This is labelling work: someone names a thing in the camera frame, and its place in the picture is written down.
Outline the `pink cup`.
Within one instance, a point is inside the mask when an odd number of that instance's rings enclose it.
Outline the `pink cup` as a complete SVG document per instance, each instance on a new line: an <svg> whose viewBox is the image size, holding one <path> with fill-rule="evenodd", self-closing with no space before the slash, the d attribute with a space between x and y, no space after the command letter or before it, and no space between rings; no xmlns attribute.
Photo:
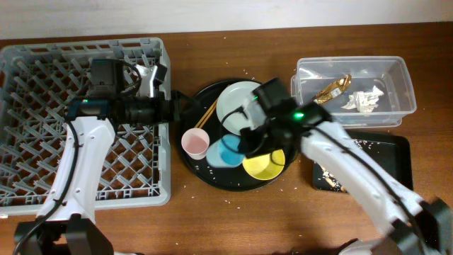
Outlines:
<svg viewBox="0 0 453 255"><path fill-rule="evenodd" d="M205 158L210 145L210 137L201 128L191 128L184 132L181 146L185 153L194 160Z"/></svg>

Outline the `gold foil wrapper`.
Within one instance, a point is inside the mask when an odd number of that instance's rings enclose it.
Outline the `gold foil wrapper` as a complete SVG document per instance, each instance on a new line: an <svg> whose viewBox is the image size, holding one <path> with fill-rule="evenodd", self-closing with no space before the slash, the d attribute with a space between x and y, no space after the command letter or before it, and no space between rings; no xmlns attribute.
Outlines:
<svg viewBox="0 0 453 255"><path fill-rule="evenodd" d="M334 99L350 88L351 81L352 76L347 74L344 78L330 83L326 88L318 92L315 97L313 97L313 101L317 104L323 104Z"/></svg>

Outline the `white napkin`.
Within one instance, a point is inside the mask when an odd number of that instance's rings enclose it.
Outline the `white napkin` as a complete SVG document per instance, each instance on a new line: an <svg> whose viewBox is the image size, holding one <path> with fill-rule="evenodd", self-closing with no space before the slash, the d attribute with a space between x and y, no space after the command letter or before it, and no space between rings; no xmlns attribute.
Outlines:
<svg viewBox="0 0 453 255"><path fill-rule="evenodd" d="M360 113L371 113L377 108L379 97L383 96L384 92L373 86L371 91L356 91L349 95L349 101L342 106L343 109L356 109Z"/></svg>

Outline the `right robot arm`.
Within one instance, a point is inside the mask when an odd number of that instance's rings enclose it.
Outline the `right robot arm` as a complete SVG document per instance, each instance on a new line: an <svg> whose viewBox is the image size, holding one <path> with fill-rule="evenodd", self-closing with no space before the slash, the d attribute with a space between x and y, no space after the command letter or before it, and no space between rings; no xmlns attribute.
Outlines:
<svg viewBox="0 0 453 255"><path fill-rule="evenodd" d="M452 211L440 198L425 201L360 149L342 125L317 103L299 106L279 79L247 93L238 108L250 127L240 131L246 157L300 147L325 167L368 214L381 237L352 239L313 254L451 254Z"/></svg>

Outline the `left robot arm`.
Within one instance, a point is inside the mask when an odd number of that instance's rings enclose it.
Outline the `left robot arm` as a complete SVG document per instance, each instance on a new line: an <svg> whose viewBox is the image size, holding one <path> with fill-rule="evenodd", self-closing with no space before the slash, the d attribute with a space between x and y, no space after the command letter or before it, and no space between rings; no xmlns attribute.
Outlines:
<svg viewBox="0 0 453 255"><path fill-rule="evenodd" d="M64 117L67 138L50 194L35 220L21 222L15 254L113 254L95 225L103 163L119 125L159 125L181 119L179 91L160 90L168 69L119 59L94 59L91 83Z"/></svg>

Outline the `blue cup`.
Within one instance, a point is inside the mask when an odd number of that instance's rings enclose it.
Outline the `blue cup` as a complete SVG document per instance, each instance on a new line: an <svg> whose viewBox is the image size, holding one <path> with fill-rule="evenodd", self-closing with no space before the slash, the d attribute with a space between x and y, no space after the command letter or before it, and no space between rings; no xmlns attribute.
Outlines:
<svg viewBox="0 0 453 255"><path fill-rule="evenodd" d="M214 168L235 168L242 164L245 156L238 153L240 138L236 135L224 135L207 150L207 163Z"/></svg>

